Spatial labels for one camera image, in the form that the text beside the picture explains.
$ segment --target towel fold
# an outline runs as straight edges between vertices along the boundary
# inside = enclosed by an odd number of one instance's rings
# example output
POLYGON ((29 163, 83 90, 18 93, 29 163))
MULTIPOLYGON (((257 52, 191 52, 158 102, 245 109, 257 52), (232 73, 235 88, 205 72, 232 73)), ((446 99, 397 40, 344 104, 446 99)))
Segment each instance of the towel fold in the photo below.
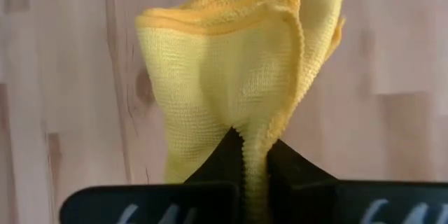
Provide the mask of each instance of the towel fold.
POLYGON ((342 0, 192 0, 136 18, 181 183, 234 127, 247 221, 267 220, 266 155, 341 40, 342 0))

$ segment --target towel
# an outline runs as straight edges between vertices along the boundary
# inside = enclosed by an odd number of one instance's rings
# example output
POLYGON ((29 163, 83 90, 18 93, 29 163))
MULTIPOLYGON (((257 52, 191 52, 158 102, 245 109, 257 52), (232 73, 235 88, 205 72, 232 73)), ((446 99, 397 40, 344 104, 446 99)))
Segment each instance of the towel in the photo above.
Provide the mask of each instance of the towel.
POLYGON ((192 0, 136 18, 164 112, 168 183, 231 128, 244 139, 246 221, 268 222, 266 155, 341 40, 342 0, 192 0))

